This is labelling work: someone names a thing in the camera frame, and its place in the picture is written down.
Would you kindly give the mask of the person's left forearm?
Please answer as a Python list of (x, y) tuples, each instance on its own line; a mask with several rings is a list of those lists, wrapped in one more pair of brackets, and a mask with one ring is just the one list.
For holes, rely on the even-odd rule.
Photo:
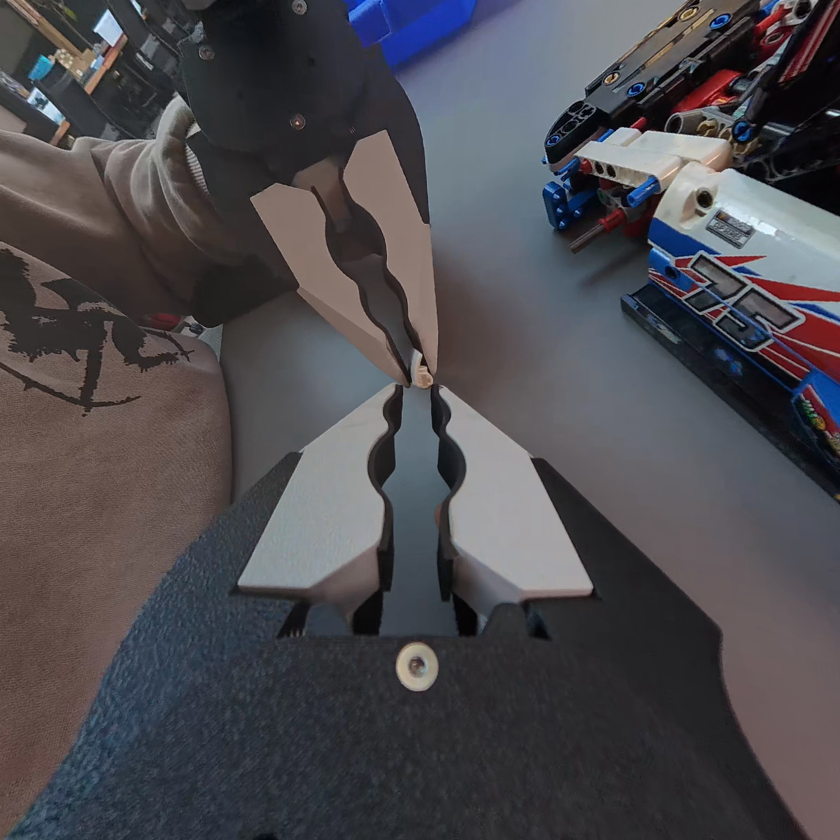
[(2, 310), (69, 279), (147, 325), (159, 314), (230, 322), (281, 294), (237, 247), (186, 150), (180, 98), (152, 140), (78, 139), (71, 150), (1, 132)]

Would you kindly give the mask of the blue bin with label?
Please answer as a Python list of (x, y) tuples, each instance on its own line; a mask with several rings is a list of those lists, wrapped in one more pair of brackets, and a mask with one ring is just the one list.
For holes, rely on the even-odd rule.
[(379, 46), (399, 67), (457, 34), (470, 22), (476, 1), (345, 1), (350, 23), (365, 47)]

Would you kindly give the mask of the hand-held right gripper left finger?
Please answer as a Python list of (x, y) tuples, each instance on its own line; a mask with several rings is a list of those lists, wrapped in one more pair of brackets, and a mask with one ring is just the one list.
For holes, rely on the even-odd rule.
[(351, 631), (376, 632), (392, 585), (393, 509), (403, 387), (392, 384), (316, 437), (238, 578), (238, 591), (324, 607)]

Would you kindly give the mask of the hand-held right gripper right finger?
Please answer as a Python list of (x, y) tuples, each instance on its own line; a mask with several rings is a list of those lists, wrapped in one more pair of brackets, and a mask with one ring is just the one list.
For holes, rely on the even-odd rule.
[(437, 581), (478, 616), (496, 607), (594, 593), (530, 453), (441, 385), (430, 392), (440, 504)]

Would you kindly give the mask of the grey desk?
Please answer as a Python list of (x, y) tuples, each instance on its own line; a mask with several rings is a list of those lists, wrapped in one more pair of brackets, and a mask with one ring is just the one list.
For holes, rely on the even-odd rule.
[(404, 68), (442, 383), (546, 459), (721, 628), (731, 703), (810, 838), (838, 838), (838, 504), (620, 309), (646, 249), (547, 223), (543, 138), (678, 2), (478, 2)]

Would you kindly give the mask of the brick-built toy race car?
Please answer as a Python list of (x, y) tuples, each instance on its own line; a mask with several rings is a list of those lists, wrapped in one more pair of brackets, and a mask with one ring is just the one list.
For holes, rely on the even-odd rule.
[(622, 308), (836, 501), (839, 2), (681, 2), (554, 121), (578, 253), (644, 238)]

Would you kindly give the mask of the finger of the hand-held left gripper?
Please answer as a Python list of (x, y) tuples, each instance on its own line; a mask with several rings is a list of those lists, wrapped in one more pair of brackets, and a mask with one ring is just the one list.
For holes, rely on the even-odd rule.
[(394, 382), (409, 374), (390, 335), (365, 309), (361, 289), (334, 261), (328, 218), (312, 191), (274, 184), (251, 198), (260, 221), (298, 283), (298, 294)]
[(392, 139), (385, 130), (358, 140), (343, 168), (353, 209), (372, 223), (385, 280), (399, 299), (406, 336), (434, 376), (438, 371), (438, 307), (431, 227), (424, 222)]

